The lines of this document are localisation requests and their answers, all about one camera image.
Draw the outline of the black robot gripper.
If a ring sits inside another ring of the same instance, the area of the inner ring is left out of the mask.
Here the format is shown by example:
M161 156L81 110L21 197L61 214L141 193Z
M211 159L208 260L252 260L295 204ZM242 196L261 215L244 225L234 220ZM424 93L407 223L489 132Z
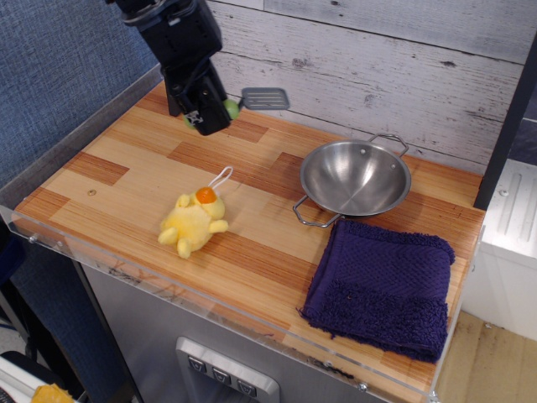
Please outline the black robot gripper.
M158 8L158 1L136 4L136 28L153 53ZM232 121L224 106L227 95L211 63L211 57L222 49L221 31L204 1L180 1L179 16L182 57L172 70L174 84L169 92L189 125L202 135L211 135Z

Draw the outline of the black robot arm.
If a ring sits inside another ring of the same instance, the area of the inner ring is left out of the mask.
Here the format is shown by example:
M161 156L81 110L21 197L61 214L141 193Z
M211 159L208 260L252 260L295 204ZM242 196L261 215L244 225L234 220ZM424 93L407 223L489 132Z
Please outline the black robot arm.
M211 63L222 35L204 1L116 1L122 21L134 27L160 63L169 114L183 116L211 135L231 122L227 94Z

